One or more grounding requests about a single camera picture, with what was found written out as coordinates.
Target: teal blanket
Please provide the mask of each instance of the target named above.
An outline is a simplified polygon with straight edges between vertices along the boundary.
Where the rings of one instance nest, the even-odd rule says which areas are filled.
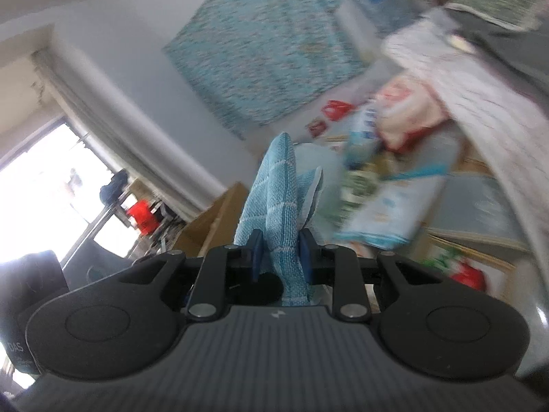
[[[363,70],[338,0],[206,0],[165,47],[237,136],[295,111]]]

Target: metal screw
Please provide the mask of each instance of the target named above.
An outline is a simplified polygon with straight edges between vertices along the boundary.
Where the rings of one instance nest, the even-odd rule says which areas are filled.
[[[352,319],[364,316],[368,312],[368,309],[364,305],[360,304],[347,304],[343,305],[339,311],[345,317]]]
[[[209,318],[216,311],[216,308],[212,304],[195,304],[189,308],[189,313],[196,318]]]

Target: red object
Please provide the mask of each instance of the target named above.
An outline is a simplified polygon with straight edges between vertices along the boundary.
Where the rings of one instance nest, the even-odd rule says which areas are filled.
[[[309,130],[313,138],[318,138],[327,129],[328,124],[321,117],[317,117],[307,124],[307,130]]]
[[[342,100],[329,100],[328,103],[323,106],[322,112],[331,121],[338,121],[341,118],[347,116],[350,111],[354,110],[355,106]]]
[[[139,200],[127,210],[127,213],[135,219],[139,232],[144,236],[152,234],[160,226],[158,220],[150,213],[150,207],[145,200]]]
[[[473,268],[463,260],[459,262],[459,272],[450,276],[450,278],[456,282],[463,283],[463,285],[482,291],[483,293],[487,290],[484,272]]]

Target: curtain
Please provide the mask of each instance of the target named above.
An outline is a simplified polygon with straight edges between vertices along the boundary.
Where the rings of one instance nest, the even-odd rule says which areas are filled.
[[[62,60],[48,49],[32,54],[32,60],[68,117],[81,124],[131,174],[149,182],[184,220],[192,220],[212,203],[213,199],[189,175],[178,172],[176,163],[153,151],[158,147],[147,144],[146,135],[128,137],[135,130],[131,123],[124,125],[124,119],[107,104],[89,89],[83,90],[85,84]]]

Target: black object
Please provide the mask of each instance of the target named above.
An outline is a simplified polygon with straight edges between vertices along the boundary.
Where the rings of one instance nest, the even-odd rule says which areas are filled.
[[[0,341],[20,372],[39,374],[25,340],[28,319],[44,302],[68,290],[52,251],[0,265]]]
[[[128,172],[126,169],[115,173],[110,183],[100,188],[100,200],[105,206],[110,206],[120,198],[124,187],[128,184]]]
[[[236,287],[263,283],[262,246],[254,231],[246,246],[214,248],[203,261],[163,254],[43,305],[27,341],[44,375],[16,405],[28,412],[540,406],[511,376],[528,328],[503,302],[392,253],[357,259],[319,246],[304,230],[304,274],[333,286],[331,313],[231,305],[254,299],[234,296]],[[364,283],[375,286],[378,315]]]

